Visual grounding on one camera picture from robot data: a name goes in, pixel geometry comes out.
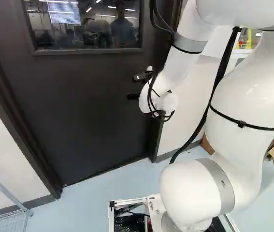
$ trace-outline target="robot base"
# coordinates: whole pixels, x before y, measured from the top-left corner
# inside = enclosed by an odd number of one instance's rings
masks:
[[[150,215],[151,226],[153,232],[182,232],[175,223],[169,218],[166,209],[160,198],[160,194],[150,195],[144,198],[128,199],[128,200],[117,200],[109,202],[109,232],[115,232],[115,217],[124,214],[127,211],[135,209],[139,206],[145,206],[145,214]],[[210,226],[216,228],[214,224],[211,224],[212,219],[194,225],[190,230],[186,232],[202,232],[201,227],[208,228]],[[147,225],[148,218],[144,217],[144,222]],[[237,232],[237,228],[233,227],[233,223],[229,223],[231,230]]]

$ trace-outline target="black strap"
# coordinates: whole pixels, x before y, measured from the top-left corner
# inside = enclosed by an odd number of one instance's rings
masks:
[[[223,117],[223,118],[225,118],[225,119],[227,119],[231,122],[234,122],[235,124],[238,124],[238,127],[240,127],[240,128],[249,127],[249,128],[253,128],[253,129],[257,129],[257,130],[262,130],[262,131],[274,131],[274,128],[255,126],[255,125],[252,125],[252,124],[248,124],[244,121],[240,121],[240,120],[234,119],[232,117],[229,117],[227,115],[224,115],[221,112],[214,109],[211,104],[210,104],[210,108],[214,113],[218,114],[219,116],[221,116],[221,117]]]
[[[200,52],[189,52],[189,51],[185,51],[177,46],[175,46],[174,44],[172,44],[172,47],[176,48],[177,50],[181,51],[181,52],[184,52],[184,53],[189,53],[189,54],[200,54],[202,51]]]

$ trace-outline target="person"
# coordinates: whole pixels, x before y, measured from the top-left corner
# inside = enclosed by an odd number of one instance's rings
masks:
[[[125,4],[123,0],[118,0],[115,6],[117,19],[111,23],[115,48],[132,47],[136,43],[136,37],[133,24],[125,18]]]

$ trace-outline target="baseboard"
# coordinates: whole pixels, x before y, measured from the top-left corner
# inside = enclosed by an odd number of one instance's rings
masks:
[[[195,141],[195,142],[191,143],[191,144],[185,149],[185,151],[190,150],[190,149],[192,149],[192,148],[194,148],[194,147],[197,147],[198,145],[200,145],[200,141],[201,141],[201,140],[198,140],[198,141]],[[169,151],[169,152],[167,152],[167,153],[165,153],[165,154],[162,154],[162,155],[157,156],[157,158],[156,158],[156,160],[155,160],[155,163],[159,163],[159,162],[162,162],[163,160],[166,160],[166,159],[171,158],[177,150],[178,150],[178,149],[175,149],[175,150],[173,150],[173,151]]]
[[[52,195],[47,195],[28,202],[24,202],[23,205],[28,209],[32,209],[40,205],[51,203],[53,201],[55,201],[55,198]],[[19,208],[16,205],[8,206],[6,208],[0,209],[0,215],[10,213],[18,209]]]

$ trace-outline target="white cylindrical joint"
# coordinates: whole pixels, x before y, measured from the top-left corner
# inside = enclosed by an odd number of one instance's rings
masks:
[[[204,22],[262,29],[274,26],[273,0],[197,0]]]
[[[206,23],[197,12],[196,0],[189,0],[183,11],[177,32],[191,40],[208,41],[215,25]]]
[[[160,194],[169,217],[181,230],[213,218],[221,210],[218,187],[197,160],[167,166],[160,176]]]

